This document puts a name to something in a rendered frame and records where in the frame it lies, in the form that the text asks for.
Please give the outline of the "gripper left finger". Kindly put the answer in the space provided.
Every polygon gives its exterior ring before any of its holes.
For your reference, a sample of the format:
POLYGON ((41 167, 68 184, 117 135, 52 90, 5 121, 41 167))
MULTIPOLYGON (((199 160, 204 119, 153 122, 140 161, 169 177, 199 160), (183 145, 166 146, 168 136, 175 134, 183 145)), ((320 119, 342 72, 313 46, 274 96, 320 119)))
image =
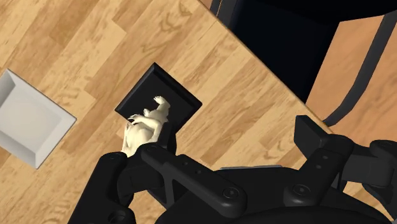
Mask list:
MULTIPOLYGON (((173 183, 178 182, 220 215, 233 219, 242 216, 247 209, 245 191, 189 156, 171 153, 168 142, 174 137, 167 123, 157 143, 144 144, 136 153, 162 176, 166 206, 175 203, 173 183)), ((121 152, 104 154, 98 160, 67 224, 136 224, 133 210, 117 189, 128 162, 130 158, 121 152)))

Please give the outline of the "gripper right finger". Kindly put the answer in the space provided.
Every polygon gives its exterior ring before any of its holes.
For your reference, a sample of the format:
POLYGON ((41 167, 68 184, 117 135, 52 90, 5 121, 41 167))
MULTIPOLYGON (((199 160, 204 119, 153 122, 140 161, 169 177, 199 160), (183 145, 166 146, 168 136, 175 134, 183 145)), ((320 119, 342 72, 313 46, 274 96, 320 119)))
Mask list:
POLYGON ((294 142, 307 159, 284 189, 285 206, 316 206, 330 188, 361 183, 397 218, 397 142, 374 140, 368 147, 328 134, 307 115, 295 118, 294 142))

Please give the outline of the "black square tray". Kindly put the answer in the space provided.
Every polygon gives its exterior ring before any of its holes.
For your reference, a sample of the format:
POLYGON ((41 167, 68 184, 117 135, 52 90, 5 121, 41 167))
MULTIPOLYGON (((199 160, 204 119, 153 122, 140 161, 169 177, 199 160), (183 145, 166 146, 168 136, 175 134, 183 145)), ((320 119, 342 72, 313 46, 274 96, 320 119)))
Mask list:
POLYGON ((115 111, 127 119, 130 115, 142 113, 144 108, 155 109, 158 104, 153 98, 158 95, 171 105, 167 118, 175 131, 179 131, 202 106, 192 93, 154 63, 117 105, 115 111))

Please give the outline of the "white animal figure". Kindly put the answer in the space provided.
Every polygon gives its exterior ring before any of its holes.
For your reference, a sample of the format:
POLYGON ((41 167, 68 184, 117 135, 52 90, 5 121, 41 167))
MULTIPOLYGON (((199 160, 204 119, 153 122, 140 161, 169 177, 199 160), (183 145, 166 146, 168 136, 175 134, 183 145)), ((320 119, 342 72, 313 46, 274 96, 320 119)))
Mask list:
POLYGON ((134 155, 141 145, 157 142, 164 123, 168 122, 169 102, 160 95, 153 100, 158 104, 156 109, 144 108, 142 115, 134 114, 127 118, 121 150, 127 157, 134 155))

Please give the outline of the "white square tray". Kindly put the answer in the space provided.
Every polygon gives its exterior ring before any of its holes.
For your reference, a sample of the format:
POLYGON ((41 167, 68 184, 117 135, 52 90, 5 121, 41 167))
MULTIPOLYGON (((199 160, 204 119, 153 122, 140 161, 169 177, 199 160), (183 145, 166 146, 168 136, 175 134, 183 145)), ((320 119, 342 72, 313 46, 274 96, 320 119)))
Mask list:
POLYGON ((0 75, 0 147, 39 168, 76 118, 17 74, 0 75))

